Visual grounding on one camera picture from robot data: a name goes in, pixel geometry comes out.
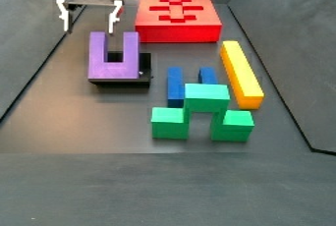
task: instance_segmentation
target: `building block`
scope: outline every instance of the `building block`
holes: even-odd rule
[[[152,108],[152,137],[157,139],[185,140],[189,136],[189,123],[184,122],[181,108]]]
[[[141,42],[216,42],[221,22],[211,0],[139,0]]]
[[[185,84],[184,101],[189,112],[223,112],[229,102],[227,85]]]
[[[124,52],[108,52],[105,33],[91,32],[88,65],[91,83],[149,83],[149,60],[148,53],[139,54],[137,32],[124,33]]]
[[[201,67],[199,72],[199,83],[217,85],[217,79],[213,67]]]
[[[167,76],[167,98],[168,107],[183,108],[184,106],[184,79],[183,68],[169,67]]]
[[[264,92],[237,41],[224,41],[220,57],[240,109],[259,109]]]
[[[213,115],[211,121],[211,139],[213,141],[248,141],[255,128],[249,111],[227,110],[224,119]]]

